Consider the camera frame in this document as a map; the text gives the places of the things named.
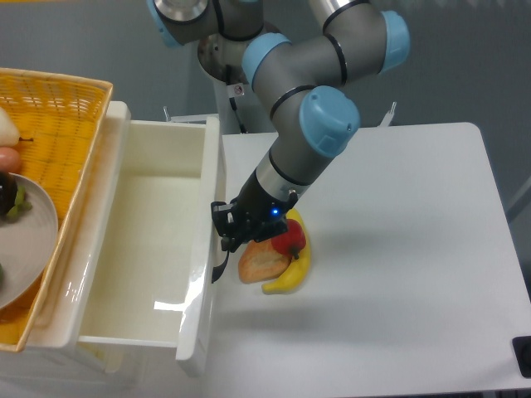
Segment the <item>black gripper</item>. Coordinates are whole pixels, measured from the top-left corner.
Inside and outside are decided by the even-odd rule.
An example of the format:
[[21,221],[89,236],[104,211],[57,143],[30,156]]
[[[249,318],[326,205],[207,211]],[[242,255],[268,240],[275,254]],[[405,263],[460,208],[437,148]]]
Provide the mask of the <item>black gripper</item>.
[[222,251],[235,252],[239,245],[262,242],[286,233],[286,214],[298,199],[294,188],[288,190],[286,200],[273,197],[253,172],[231,203],[211,203],[212,222],[221,237]]

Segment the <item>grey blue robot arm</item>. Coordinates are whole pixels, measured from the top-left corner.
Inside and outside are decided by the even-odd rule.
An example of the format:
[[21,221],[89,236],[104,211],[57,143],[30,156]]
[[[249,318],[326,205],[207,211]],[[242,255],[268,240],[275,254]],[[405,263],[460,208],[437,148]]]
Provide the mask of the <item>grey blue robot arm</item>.
[[369,1],[313,1],[318,37],[300,44],[268,32],[260,1],[151,1],[163,39],[183,46],[211,36],[243,45],[234,61],[278,134],[236,198],[215,202],[222,249],[270,239],[287,213],[357,132],[349,82],[402,64],[411,38],[405,20]]

